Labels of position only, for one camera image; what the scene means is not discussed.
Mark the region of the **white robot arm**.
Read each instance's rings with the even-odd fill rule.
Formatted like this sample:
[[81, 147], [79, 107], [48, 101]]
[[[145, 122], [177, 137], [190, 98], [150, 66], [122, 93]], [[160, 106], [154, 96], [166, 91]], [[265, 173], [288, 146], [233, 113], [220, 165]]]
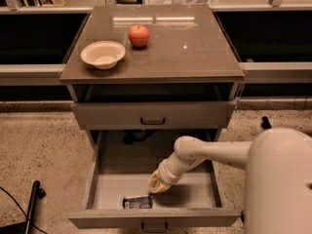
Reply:
[[210, 142], [181, 136], [152, 174], [162, 193], [206, 160], [246, 172], [245, 234], [312, 234], [312, 137], [272, 128], [252, 141]]

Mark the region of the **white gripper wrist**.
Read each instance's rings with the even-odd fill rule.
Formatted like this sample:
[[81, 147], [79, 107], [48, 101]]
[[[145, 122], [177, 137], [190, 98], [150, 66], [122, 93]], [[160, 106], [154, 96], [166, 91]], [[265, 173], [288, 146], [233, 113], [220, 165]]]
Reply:
[[148, 188], [151, 193], [163, 193], [170, 189], [170, 184], [177, 184], [187, 166], [183, 160], [170, 158], [163, 160], [158, 166], [158, 172], [155, 171], [148, 181]]

